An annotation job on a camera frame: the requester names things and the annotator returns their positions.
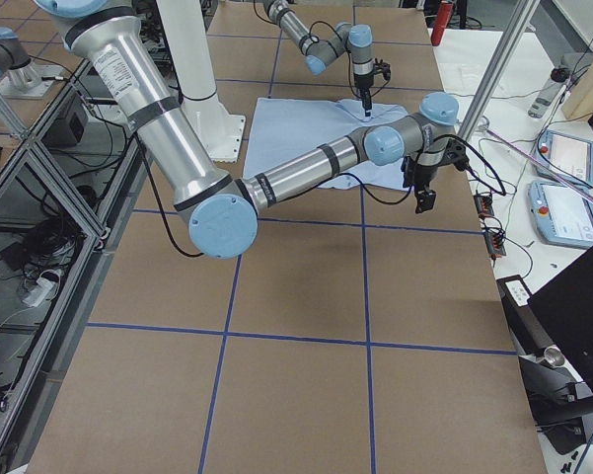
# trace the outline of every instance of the blue towel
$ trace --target blue towel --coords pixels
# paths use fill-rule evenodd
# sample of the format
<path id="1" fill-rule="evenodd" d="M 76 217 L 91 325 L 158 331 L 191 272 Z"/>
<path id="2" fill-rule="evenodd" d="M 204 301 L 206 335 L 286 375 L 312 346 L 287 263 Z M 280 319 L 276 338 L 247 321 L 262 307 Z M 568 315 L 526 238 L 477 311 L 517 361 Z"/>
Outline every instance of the blue towel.
<path id="1" fill-rule="evenodd" d="M 365 121 L 361 103 L 350 99 L 336 103 L 260 98 L 250 132 L 244 178 L 334 141 L 357 127 L 382 125 L 407 114 L 402 106 L 373 104 L 372 117 Z M 348 171 L 366 184 L 402 190 L 404 178 L 400 167 L 401 161 L 382 167 L 366 162 Z M 340 176 L 324 183 L 321 188 L 347 190 L 356 185 L 352 178 Z"/>

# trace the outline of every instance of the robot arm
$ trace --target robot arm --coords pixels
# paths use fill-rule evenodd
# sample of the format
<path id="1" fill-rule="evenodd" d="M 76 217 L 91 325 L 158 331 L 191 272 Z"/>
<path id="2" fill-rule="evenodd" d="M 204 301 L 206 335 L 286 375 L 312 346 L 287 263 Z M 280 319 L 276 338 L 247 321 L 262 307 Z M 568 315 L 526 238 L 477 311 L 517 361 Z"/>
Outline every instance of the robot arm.
<path id="1" fill-rule="evenodd" d="M 383 74 L 386 81 L 389 81 L 391 76 L 389 64 L 373 59 L 373 36 L 370 27 L 339 23 L 333 28 L 333 34 L 329 39 L 320 39 L 298 19 L 286 0 L 263 0 L 263 7 L 267 17 L 298 46 L 305 56 L 307 67 L 314 75 L 323 73 L 345 52 L 351 55 L 355 89 L 362 102 L 364 115 L 369 118 L 373 108 L 370 90 L 375 75 Z"/>
<path id="2" fill-rule="evenodd" d="M 51 13 L 72 52 L 94 64 L 129 127 L 174 188 L 174 207 L 194 245 L 211 257 L 242 254 L 255 240 L 259 212 L 367 159 L 385 165 L 408 157 L 416 166 L 434 169 L 445 151 L 434 138 L 451 133 L 456 122 L 456 100 L 430 94 L 417 114 L 358 128 L 284 165 L 235 181 L 213 165 L 143 48 L 140 21 L 128 0 L 36 1 Z M 433 173 L 424 175 L 429 183 Z"/>
<path id="3" fill-rule="evenodd" d="M 8 28 L 0 28 L 0 77 L 7 71 L 13 86 L 23 91 L 41 82 L 17 35 Z"/>

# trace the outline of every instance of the white table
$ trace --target white table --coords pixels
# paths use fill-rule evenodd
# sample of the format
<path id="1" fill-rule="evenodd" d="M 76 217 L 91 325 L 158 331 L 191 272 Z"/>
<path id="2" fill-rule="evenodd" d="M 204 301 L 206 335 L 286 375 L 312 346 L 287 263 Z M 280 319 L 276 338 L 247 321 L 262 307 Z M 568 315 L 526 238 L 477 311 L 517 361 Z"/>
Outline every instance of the white table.
<path id="1" fill-rule="evenodd" d="M 441 44 L 434 48 L 446 92 L 460 96 L 472 95 L 482 79 L 499 39 L 500 32 L 447 30 Z M 527 33 L 522 37 L 493 97 L 521 96 L 542 89 L 553 67 L 535 34 Z M 509 141 L 536 137 L 553 108 L 550 107 L 543 118 L 530 118 L 527 111 L 536 95 L 491 100 L 484 112 L 490 120 L 489 127 Z M 457 99 L 461 105 L 459 118 L 462 119 L 472 97 L 457 97 Z M 554 120 L 564 119 L 559 109 Z M 550 129 L 593 140 L 593 131 L 587 121 L 555 123 L 550 126 Z M 471 141 L 477 146 L 484 136 L 486 135 L 477 132 Z M 530 151 L 532 144 L 520 143 L 518 146 L 525 151 Z M 503 145 L 489 141 L 482 142 L 482 151 L 502 179 L 514 184 L 518 181 L 527 161 L 525 158 Z M 471 153 L 469 155 L 473 167 L 485 177 L 480 160 L 472 157 Z M 536 232 L 527 198 L 528 185 L 539 177 L 531 164 L 526 166 L 515 197 L 495 196 L 493 208 L 496 216 L 506 225 L 509 205 L 513 200 L 507 236 L 527 247 L 533 257 L 534 266 L 531 274 L 526 278 L 526 283 L 535 292 L 579 257 L 583 250 L 548 245 L 542 241 Z M 476 183 L 471 182 L 470 185 L 472 190 L 476 189 Z M 512 187 L 507 186 L 507 188 L 508 191 L 512 191 Z M 480 185 L 479 191 L 487 191 L 487 189 Z M 525 274 L 529 268 L 529 260 L 523 251 L 507 242 L 506 252 L 506 257 L 496 261 L 495 277 Z M 540 435 L 540 444 L 550 473 L 557 473 L 565 462 L 572 461 L 569 454 L 558 455 L 543 435 Z M 580 470 L 580 474 L 588 473 L 593 474 L 593 446 Z"/>

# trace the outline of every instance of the brown table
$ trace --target brown table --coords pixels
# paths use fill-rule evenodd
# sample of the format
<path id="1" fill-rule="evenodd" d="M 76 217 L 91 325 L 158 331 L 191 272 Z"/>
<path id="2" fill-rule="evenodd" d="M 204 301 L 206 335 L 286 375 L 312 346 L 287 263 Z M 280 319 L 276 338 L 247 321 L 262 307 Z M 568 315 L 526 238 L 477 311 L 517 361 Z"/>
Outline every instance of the brown table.
<path id="1" fill-rule="evenodd" d="M 413 10 L 294 9 L 372 26 L 394 74 L 379 101 L 441 89 Z M 346 59 L 312 77 L 250 4 L 220 3 L 209 44 L 249 126 L 257 97 L 350 94 Z M 145 188 L 28 472 L 545 472 L 467 178 L 434 188 L 422 215 L 315 190 L 228 261 L 178 255 Z"/>

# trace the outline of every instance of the computer monitor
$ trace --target computer monitor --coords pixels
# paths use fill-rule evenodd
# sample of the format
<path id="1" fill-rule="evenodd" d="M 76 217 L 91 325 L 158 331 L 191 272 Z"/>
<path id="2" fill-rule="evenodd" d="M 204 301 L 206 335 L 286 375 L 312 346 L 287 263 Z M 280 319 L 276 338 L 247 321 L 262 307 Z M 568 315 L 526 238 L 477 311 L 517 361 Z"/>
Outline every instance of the computer monitor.
<path id="1" fill-rule="evenodd" d="M 531 296 L 529 305 L 593 392 L 593 246 Z"/>

